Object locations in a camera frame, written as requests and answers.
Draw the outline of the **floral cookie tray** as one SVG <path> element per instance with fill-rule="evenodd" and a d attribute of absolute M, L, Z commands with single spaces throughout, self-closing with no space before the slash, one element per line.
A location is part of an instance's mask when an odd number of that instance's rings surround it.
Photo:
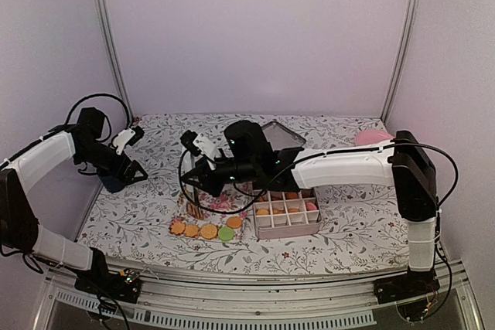
<path fill-rule="evenodd" d="M 186 192 L 180 192 L 177 199 L 177 207 L 169 224 L 169 233 L 173 236 L 181 236 L 189 239 L 205 240 L 210 242 L 223 242 L 218 236 L 213 240 L 201 237 L 200 229 L 207 224 L 228 226 L 235 231 L 235 237 L 228 242 L 234 243 L 241 240 L 248 211 L 244 208 L 250 201 L 249 194 L 252 191 L 251 184 L 242 183 L 238 187 L 227 185 L 218 197 L 196 189 L 199 196 L 199 207 L 204 211 L 204 220 L 198 220 L 189 216 L 186 212 Z"/>

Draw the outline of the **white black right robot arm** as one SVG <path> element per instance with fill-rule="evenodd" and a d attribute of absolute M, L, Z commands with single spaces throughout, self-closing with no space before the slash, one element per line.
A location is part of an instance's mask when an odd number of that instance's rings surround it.
<path fill-rule="evenodd" d="M 436 169 L 427 151 L 409 131 L 371 145 L 315 150 L 274 150 L 261 126 L 237 121 L 224 130 L 232 155 L 227 157 L 208 138 L 186 131 L 180 138 L 192 168 L 179 172 L 180 186 L 189 185 L 219 196 L 227 184 L 251 182 L 260 193 L 298 192 L 328 185 L 385 185 L 395 189 L 398 212 L 408 226 L 408 269 L 374 282 L 379 303 L 435 293 L 439 281 L 434 262 L 444 199 L 437 196 Z"/>

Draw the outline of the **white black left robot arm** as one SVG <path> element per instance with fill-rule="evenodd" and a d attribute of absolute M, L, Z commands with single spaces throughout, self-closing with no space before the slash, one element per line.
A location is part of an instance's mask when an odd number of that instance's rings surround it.
<path fill-rule="evenodd" d="M 116 301 L 136 303 L 142 283 L 137 272 L 126 268 L 110 271 L 106 257 L 65 237 L 55 222 L 64 226 L 82 204 L 83 194 L 75 179 L 64 181 L 69 164 L 84 178 L 95 176 L 110 193 L 148 178 L 146 171 L 125 153 L 144 135 L 124 109 L 126 124 L 114 134 L 108 116 L 96 107 L 84 107 L 83 97 L 70 109 L 76 121 L 65 119 L 1 163 L 1 246 L 56 268 L 73 272 L 75 288 Z M 52 216 L 43 223 L 37 217 Z"/>

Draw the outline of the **pink divided cookie tin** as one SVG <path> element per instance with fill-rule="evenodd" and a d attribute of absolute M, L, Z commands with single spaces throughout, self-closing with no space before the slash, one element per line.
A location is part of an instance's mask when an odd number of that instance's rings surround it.
<path fill-rule="evenodd" d="M 318 209 L 307 211 L 306 203 Z M 253 205 L 254 231 L 258 239 L 273 240 L 318 233 L 323 225 L 314 189 L 299 192 L 266 192 Z"/>

